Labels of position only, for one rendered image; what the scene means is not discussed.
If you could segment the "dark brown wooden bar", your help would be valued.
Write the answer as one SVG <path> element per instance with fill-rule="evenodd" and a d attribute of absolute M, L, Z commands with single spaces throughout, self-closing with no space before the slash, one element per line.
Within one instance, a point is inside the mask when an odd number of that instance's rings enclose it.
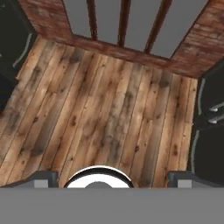
<path fill-rule="evenodd" d="M 126 31 L 128 27 L 131 0 L 121 0 L 120 19 L 117 44 L 124 47 Z"/>
<path fill-rule="evenodd" d="M 97 40 L 97 23 L 96 23 L 96 12 L 95 12 L 95 0 L 87 0 L 87 11 L 89 19 L 89 27 L 91 32 L 91 38 Z"/>
<path fill-rule="evenodd" d="M 150 34 L 149 37 L 147 39 L 146 45 L 145 45 L 145 49 L 144 52 L 146 54 L 150 54 L 151 53 L 151 49 L 157 39 L 157 36 L 160 32 L 160 29 L 163 25 L 163 22 L 165 21 L 165 17 L 170 9 L 172 5 L 172 0 L 162 0 L 161 4 L 158 8 L 158 12 L 155 18 L 155 21 L 153 23 L 153 26 L 150 30 Z"/>

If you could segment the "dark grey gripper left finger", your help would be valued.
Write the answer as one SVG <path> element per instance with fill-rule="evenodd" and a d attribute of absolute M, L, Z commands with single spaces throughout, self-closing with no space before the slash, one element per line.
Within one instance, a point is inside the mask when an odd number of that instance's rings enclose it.
<path fill-rule="evenodd" d="M 3 188 L 30 187 L 30 188 L 58 188 L 58 176 L 56 171 L 35 171 L 28 178 L 3 185 Z"/>

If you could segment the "black cabinet with grey trim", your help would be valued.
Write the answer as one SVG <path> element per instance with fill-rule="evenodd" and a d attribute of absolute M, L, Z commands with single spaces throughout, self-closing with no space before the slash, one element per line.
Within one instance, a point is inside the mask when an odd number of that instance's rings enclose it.
<path fill-rule="evenodd" d="M 18 0 L 0 0 L 0 113 L 37 36 Z"/>

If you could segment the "round white and black base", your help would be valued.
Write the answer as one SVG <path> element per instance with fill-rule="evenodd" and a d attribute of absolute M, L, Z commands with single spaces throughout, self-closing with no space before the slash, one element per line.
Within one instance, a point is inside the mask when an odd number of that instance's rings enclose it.
<path fill-rule="evenodd" d="M 102 184 L 108 188 L 133 188 L 129 176 L 108 165 L 91 165 L 77 171 L 64 184 L 65 188 L 89 188 Z"/>

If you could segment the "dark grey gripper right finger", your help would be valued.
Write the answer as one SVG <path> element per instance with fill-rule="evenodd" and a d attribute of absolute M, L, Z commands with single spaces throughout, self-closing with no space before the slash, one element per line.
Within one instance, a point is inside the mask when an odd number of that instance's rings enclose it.
<path fill-rule="evenodd" d="M 224 185 L 215 184 L 211 181 L 199 178 L 191 171 L 169 171 L 168 186 L 172 188 L 201 188 L 201 187 L 224 188 Z"/>

